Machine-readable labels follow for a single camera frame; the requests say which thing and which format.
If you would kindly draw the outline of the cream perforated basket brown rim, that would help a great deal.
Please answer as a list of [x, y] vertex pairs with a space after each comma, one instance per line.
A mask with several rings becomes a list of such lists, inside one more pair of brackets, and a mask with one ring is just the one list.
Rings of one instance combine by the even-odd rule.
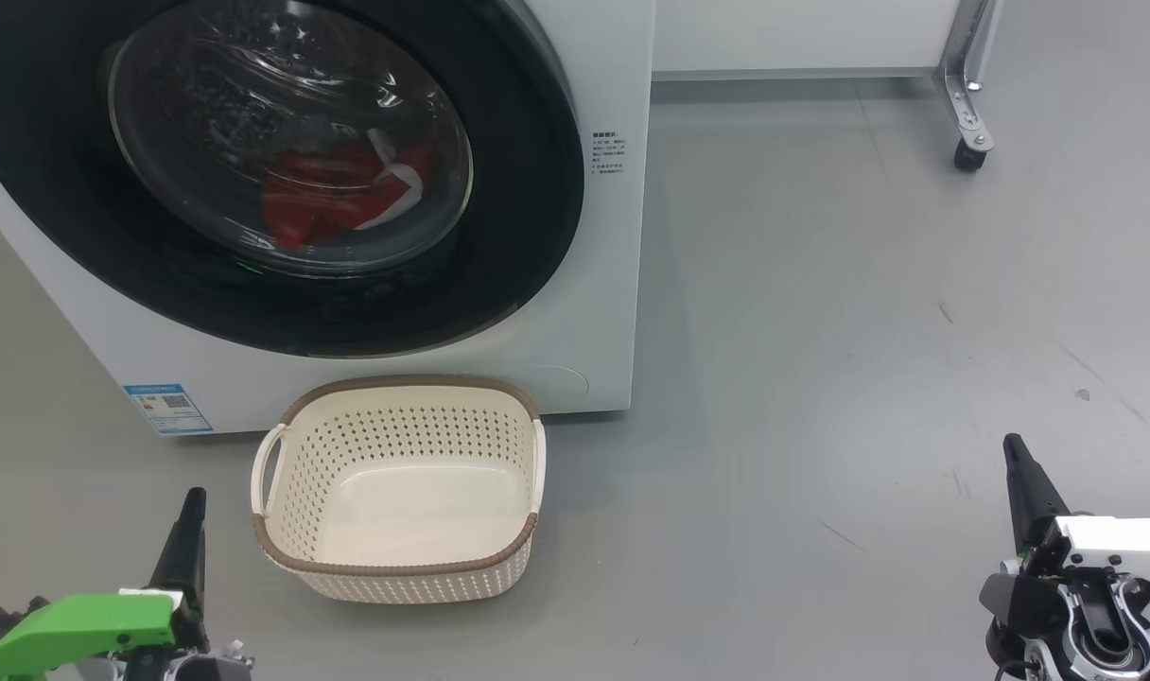
[[259, 546], [334, 600], [496, 598], [531, 561], [549, 435], [522, 389], [468, 375], [351, 378], [302, 395], [258, 447]]

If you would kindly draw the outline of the grey metal cabinet leg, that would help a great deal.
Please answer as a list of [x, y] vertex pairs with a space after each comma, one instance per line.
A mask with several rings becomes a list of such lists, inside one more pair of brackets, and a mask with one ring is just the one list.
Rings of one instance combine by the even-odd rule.
[[987, 154], [994, 150], [994, 141], [972, 95], [983, 87], [987, 52], [1002, 3], [1003, 0], [957, 0], [950, 35], [931, 75], [935, 90], [952, 110], [959, 141], [965, 139], [969, 147], [986, 150]]

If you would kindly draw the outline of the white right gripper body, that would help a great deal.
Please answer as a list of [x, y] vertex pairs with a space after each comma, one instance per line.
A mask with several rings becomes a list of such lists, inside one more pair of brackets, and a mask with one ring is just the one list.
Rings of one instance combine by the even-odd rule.
[[1150, 518], [1055, 517], [1038, 548], [1038, 574], [1116, 569], [1150, 583]]

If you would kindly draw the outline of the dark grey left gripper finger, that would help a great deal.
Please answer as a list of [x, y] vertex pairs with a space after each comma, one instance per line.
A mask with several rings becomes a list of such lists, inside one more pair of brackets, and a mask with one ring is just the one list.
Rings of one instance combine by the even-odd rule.
[[183, 650], [209, 651], [204, 625], [204, 590], [206, 590], [206, 491], [193, 487], [187, 491], [179, 517], [172, 522], [148, 589], [172, 592], [179, 599], [172, 606], [174, 637]]

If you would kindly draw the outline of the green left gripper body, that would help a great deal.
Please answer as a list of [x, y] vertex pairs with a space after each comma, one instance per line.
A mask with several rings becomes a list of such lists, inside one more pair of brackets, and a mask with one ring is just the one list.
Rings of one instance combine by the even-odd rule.
[[0, 681], [46, 681], [51, 669], [128, 655], [124, 681], [167, 681], [178, 650], [181, 591], [89, 592], [34, 609], [0, 638]]

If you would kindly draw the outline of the white front-load washing machine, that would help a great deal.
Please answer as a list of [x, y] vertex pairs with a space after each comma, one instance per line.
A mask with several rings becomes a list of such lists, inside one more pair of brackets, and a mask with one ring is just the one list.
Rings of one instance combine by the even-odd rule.
[[[584, 201], [578, 230], [549, 282], [526, 305], [475, 335], [375, 358], [273, 353], [174, 323], [113, 292], [57, 252], [1, 186], [0, 232], [122, 392], [125, 385], [181, 384], [215, 430], [207, 434], [270, 429], [302, 393], [371, 376], [497, 378], [523, 389], [544, 414], [627, 410], [656, 0], [527, 1], [567, 71], [584, 161]], [[626, 173], [589, 176], [588, 141], [595, 131], [624, 135], [630, 146]]]

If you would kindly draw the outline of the washing machine glass door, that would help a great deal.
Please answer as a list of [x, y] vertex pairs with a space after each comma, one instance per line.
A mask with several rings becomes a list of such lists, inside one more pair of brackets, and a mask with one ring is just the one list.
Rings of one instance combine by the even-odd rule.
[[[375, 358], [475, 335], [572, 245], [584, 161], [527, 0], [0, 0], [0, 186], [83, 271], [268, 352]], [[405, 216], [290, 252], [278, 152], [435, 135]]]

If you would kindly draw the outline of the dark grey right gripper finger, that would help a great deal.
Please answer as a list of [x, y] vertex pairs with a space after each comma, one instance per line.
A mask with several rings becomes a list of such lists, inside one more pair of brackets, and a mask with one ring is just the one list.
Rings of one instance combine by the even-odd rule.
[[1040, 548], [1056, 517], [1071, 517], [1072, 510], [1056, 491], [1046, 470], [1032, 456], [1023, 436], [1004, 435], [1002, 441], [1010, 499], [1010, 517], [1017, 554], [1023, 557]]

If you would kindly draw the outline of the blue energy label sticker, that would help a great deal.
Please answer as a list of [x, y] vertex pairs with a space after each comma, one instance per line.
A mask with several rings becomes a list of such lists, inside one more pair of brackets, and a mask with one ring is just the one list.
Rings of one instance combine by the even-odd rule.
[[215, 431], [181, 384], [125, 385], [124, 391], [160, 435]]

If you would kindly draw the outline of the small printed warning label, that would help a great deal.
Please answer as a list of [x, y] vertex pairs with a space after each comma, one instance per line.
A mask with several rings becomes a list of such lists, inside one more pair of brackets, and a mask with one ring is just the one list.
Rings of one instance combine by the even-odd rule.
[[623, 133], [595, 131], [589, 133], [586, 168], [589, 176], [623, 174], [630, 160], [630, 146]]

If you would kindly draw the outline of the red garment striped white trim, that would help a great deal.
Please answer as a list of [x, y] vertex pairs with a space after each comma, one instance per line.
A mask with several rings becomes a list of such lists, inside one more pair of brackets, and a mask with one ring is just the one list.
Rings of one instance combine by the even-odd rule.
[[388, 205], [375, 182], [385, 168], [374, 150], [352, 141], [328, 152], [278, 152], [261, 189], [261, 219], [273, 242], [293, 252], [379, 216]]

